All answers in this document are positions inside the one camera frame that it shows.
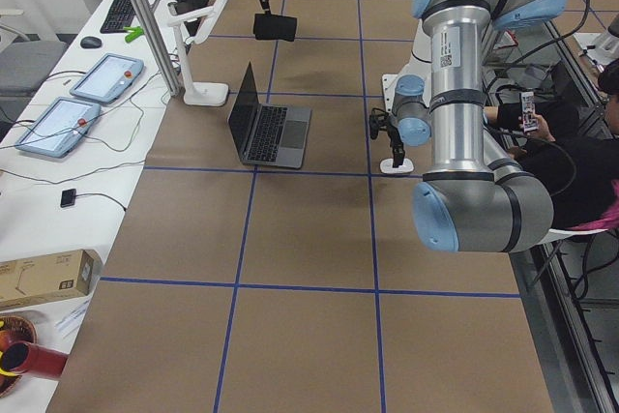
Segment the white computer mouse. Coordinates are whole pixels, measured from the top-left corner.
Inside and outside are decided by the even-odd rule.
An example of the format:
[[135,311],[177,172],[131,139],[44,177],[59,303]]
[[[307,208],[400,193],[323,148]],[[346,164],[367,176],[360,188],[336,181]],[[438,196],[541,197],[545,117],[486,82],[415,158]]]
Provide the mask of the white computer mouse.
[[385,159],[379,165],[380,171],[387,175],[405,175],[414,171],[414,163],[405,158],[402,164],[395,166],[394,159]]

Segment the black mouse pad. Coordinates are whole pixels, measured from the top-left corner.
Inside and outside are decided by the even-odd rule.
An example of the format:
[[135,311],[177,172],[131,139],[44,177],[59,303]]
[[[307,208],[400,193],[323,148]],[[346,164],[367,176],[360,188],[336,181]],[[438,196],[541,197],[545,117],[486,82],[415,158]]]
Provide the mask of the black mouse pad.
[[297,18],[286,15],[255,14],[252,31],[259,41],[293,42],[296,37]]

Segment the grey laptop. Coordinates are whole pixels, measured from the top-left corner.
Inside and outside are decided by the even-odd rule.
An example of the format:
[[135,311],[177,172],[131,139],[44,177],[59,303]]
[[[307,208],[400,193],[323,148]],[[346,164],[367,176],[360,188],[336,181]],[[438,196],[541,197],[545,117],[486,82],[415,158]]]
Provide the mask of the grey laptop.
[[242,164],[299,169],[310,117],[309,107],[262,104],[248,63],[227,124]]

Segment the dark desk mouse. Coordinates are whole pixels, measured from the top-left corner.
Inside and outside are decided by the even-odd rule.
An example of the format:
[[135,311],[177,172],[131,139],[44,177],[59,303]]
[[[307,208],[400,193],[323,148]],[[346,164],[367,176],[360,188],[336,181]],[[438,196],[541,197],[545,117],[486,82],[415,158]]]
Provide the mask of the dark desk mouse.
[[80,40],[79,45],[83,49],[97,49],[103,46],[103,41],[99,37],[86,36]]

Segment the cardboard lamp box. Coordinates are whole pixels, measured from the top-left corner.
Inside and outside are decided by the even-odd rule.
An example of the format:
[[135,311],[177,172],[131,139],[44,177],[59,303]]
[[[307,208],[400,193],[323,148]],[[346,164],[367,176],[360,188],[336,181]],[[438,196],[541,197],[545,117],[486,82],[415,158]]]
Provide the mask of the cardboard lamp box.
[[93,250],[63,251],[1,263],[1,310],[87,296],[102,261]]

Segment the green clip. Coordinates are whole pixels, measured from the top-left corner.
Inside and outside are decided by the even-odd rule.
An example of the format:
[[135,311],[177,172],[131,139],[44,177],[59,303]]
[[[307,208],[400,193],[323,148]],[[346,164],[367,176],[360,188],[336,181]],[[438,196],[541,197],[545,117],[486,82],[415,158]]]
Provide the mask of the green clip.
[[125,33],[124,41],[126,44],[130,44],[137,38],[144,35],[144,31],[141,26],[126,26],[123,28]]

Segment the smartphone in hand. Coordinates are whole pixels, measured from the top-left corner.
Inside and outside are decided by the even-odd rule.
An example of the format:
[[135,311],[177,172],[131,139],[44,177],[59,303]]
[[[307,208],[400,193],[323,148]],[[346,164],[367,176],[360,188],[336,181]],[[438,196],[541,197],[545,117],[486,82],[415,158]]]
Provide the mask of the smartphone in hand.
[[538,129],[535,107],[535,93],[533,91],[523,91],[520,93],[521,105],[521,126],[525,133],[530,133]]

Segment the black keyboard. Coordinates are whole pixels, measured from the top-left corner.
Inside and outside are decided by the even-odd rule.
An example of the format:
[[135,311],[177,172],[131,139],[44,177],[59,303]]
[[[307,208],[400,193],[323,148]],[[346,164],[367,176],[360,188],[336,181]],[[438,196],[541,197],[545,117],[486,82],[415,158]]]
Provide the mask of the black keyboard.
[[100,28],[101,34],[124,33],[135,18],[132,0],[113,0]]

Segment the far teach pendant tablet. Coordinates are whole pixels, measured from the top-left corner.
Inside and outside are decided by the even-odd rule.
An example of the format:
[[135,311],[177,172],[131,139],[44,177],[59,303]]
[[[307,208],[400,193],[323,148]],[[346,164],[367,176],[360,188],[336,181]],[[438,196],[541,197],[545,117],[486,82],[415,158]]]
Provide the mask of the far teach pendant tablet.
[[70,94],[95,103],[112,103],[133,84],[143,69],[141,59],[107,53],[72,87]]

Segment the teach pendant tablet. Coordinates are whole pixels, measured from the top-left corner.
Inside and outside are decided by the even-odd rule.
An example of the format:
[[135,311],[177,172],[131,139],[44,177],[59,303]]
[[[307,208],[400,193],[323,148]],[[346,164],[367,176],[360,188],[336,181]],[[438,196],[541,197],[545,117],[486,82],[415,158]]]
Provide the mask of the teach pendant tablet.
[[141,59],[107,53],[72,87],[70,94],[95,103],[112,103],[133,84],[143,69]]
[[101,116],[102,106],[58,98],[15,143],[19,151],[60,159],[71,152]]

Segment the white chair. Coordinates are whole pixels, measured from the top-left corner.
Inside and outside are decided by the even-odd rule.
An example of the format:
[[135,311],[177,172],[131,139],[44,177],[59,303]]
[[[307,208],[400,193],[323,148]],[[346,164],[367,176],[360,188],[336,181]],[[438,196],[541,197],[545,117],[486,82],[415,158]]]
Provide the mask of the white chair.
[[537,278],[540,278],[545,270],[549,267],[555,256],[559,256],[561,254],[560,249],[565,241],[576,240],[577,242],[582,240],[586,243],[585,251],[582,256],[581,261],[581,275],[577,278],[573,284],[573,289],[578,289],[580,286],[581,293],[577,297],[578,300],[582,300],[588,293],[589,289],[589,278],[593,273],[601,271],[618,261],[618,256],[610,259],[609,261],[599,264],[597,266],[588,267],[588,258],[593,247],[593,244],[598,236],[602,234],[609,234],[615,239],[618,238],[614,229],[592,229],[592,230],[559,230],[559,229],[550,229],[548,234],[546,235],[546,240],[548,243],[552,244],[552,250],[550,254],[547,256],[544,266],[539,270]]

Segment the seated person in black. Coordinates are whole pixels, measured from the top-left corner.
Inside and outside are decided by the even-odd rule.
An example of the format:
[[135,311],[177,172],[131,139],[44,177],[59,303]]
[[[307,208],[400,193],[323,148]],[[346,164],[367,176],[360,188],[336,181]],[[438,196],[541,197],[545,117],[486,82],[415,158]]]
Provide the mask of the seated person in black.
[[535,104],[537,129],[510,156],[551,194],[552,227],[588,231],[618,227],[618,140],[580,135],[575,105]]

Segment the near teach pendant tablet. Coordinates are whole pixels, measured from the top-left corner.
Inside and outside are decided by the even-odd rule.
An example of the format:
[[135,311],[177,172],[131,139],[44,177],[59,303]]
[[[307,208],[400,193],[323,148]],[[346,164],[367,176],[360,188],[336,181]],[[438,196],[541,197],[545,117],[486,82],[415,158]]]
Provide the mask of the near teach pendant tablet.
[[60,159],[71,152],[101,116],[102,106],[58,98],[15,143],[19,151]]

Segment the small black puck device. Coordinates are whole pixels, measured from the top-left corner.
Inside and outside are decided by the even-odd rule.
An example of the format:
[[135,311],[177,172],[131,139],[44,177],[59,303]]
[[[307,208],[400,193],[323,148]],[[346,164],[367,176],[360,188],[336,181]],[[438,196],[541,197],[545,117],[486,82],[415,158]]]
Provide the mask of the small black puck device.
[[69,208],[75,205],[77,197],[76,189],[66,189],[61,192],[60,207]]

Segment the aluminium frame post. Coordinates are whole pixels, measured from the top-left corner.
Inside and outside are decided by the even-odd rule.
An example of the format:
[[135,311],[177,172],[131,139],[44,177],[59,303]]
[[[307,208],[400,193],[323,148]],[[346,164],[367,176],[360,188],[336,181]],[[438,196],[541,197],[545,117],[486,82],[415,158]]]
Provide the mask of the aluminium frame post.
[[150,4],[148,0],[131,1],[168,92],[171,97],[176,97],[181,91],[181,86]]

